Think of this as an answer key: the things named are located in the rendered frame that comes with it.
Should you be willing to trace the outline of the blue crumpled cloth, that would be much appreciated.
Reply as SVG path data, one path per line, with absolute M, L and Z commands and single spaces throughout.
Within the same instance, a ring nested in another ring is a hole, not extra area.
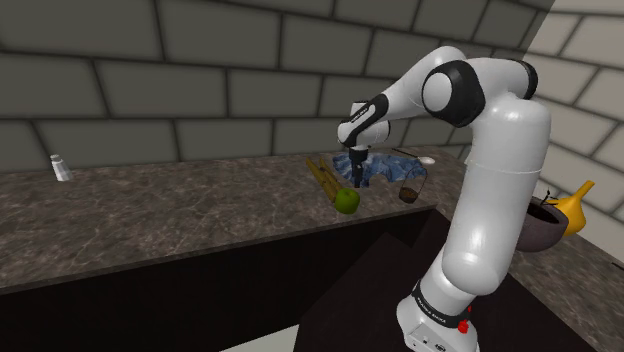
M 356 184 L 352 171 L 352 162 L 348 153 L 342 153 L 333 157 L 332 163 L 334 169 L 343 178 Z M 362 176 L 359 186 L 363 188 L 367 188 L 370 185 L 370 179 L 375 175 L 384 176 L 390 183 L 427 175 L 427 170 L 417 159 L 382 153 L 369 153 L 367 158 L 361 163 L 361 166 Z

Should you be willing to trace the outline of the yellow wooden tongs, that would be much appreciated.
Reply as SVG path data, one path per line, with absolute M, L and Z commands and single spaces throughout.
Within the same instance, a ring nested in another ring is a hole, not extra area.
M 329 165 L 323 158 L 320 158 L 318 163 L 314 163 L 310 158 L 307 158 L 306 165 L 324 190 L 329 201 L 334 203 L 338 192 L 342 189 L 342 185 L 334 176 Z

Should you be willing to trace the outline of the green apple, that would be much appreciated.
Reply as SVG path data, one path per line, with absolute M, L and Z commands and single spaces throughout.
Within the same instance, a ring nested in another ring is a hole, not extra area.
M 334 208 L 342 214 L 354 214 L 360 204 L 360 195 L 353 189 L 340 189 L 334 201 Z

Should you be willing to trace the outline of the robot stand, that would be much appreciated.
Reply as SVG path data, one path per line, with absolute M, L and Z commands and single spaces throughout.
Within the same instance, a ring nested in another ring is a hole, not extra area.
M 446 240 L 450 222 L 437 210 L 392 222 L 304 314 L 293 352 L 411 352 L 396 319 Z M 596 352 L 512 276 L 472 304 L 471 330 L 481 352 Z

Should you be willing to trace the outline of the dark brown bowl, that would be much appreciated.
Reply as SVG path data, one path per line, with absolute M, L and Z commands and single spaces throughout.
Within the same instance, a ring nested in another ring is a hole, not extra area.
M 556 245 L 563 237 L 569 220 L 553 204 L 533 197 L 518 237 L 516 250 L 541 252 Z

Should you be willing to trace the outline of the yellow vase with long neck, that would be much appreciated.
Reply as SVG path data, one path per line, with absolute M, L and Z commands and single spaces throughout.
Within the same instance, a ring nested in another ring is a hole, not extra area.
M 573 195 L 561 199 L 547 199 L 546 203 L 553 205 L 568 219 L 565 236 L 577 234 L 587 223 L 582 209 L 582 199 L 595 185 L 594 181 L 587 180 Z

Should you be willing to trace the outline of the glass salt shaker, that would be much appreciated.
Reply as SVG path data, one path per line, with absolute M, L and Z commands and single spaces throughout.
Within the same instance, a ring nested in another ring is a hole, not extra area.
M 66 162 L 58 154 L 51 155 L 50 160 L 56 179 L 59 182 L 66 182 L 73 179 L 73 174 L 71 170 L 67 166 Z

